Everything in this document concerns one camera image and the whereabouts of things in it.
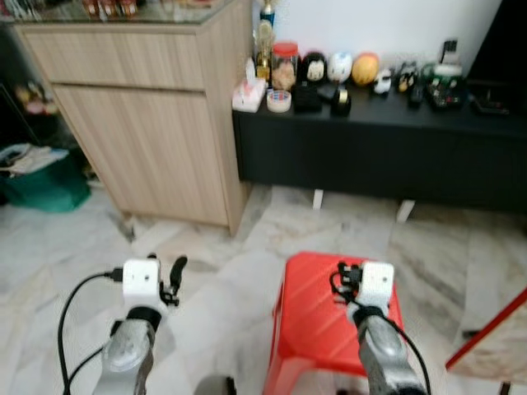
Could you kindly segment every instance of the green container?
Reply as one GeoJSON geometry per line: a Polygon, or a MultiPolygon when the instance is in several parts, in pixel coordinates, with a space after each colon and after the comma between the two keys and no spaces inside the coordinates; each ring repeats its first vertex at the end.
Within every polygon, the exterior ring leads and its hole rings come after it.
{"type": "Polygon", "coordinates": [[[70,155],[30,174],[0,177],[0,191],[14,206],[48,212],[75,210],[90,197],[90,188],[70,155]]]}

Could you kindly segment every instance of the plastic jar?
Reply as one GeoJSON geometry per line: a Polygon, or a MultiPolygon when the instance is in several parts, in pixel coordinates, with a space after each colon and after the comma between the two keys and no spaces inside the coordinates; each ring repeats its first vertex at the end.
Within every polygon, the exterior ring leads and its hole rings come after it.
{"type": "Polygon", "coordinates": [[[290,91],[296,84],[298,45],[295,42],[278,42],[273,46],[273,88],[290,91]]]}

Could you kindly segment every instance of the orange ball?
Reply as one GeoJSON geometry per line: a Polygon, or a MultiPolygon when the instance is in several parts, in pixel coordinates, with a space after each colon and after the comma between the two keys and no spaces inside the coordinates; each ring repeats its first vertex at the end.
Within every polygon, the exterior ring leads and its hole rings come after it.
{"type": "Polygon", "coordinates": [[[374,53],[361,53],[353,62],[352,78],[358,86],[371,84],[379,71],[379,58],[374,53]]]}

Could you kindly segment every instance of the white tile floor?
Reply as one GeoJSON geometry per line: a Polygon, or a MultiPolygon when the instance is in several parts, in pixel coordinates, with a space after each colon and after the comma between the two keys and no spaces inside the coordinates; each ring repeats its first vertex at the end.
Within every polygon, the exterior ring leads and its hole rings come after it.
{"type": "MultiPolygon", "coordinates": [[[[312,211],[311,198],[312,191],[257,186],[235,238],[220,228],[159,221],[131,244],[110,219],[103,193],[68,214],[0,208],[0,393],[61,393],[55,337],[68,292],[88,274],[155,250],[165,275],[179,254],[189,265],[181,307],[157,335],[149,393],[192,393],[203,377],[229,374],[239,394],[257,395],[285,261],[311,250],[392,262],[406,328],[434,393],[497,394],[499,383],[447,375],[443,366],[460,329],[480,328],[527,284],[522,220],[417,204],[408,223],[396,224],[390,200],[326,193],[322,210],[312,211]]],[[[123,313],[119,293],[99,281],[75,299],[65,332],[70,366],[107,339],[123,313]]],[[[73,395],[91,393],[98,369],[94,362],[79,375],[73,395]]],[[[306,374],[295,393],[330,394],[347,381],[306,374]]],[[[360,380],[348,385],[365,391],[360,380]]],[[[512,393],[527,389],[513,386],[512,393]]]]}

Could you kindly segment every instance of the white wall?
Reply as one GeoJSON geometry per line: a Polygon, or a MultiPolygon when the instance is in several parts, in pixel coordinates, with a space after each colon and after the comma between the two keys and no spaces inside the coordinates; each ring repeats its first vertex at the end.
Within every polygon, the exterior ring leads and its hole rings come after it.
{"type": "MultiPolygon", "coordinates": [[[[277,40],[301,53],[376,52],[382,63],[436,60],[446,39],[458,38],[468,71],[501,0],[278,0],[277,40]]],[[[259,4],[254,6],[258,20],[259,4]]]]}

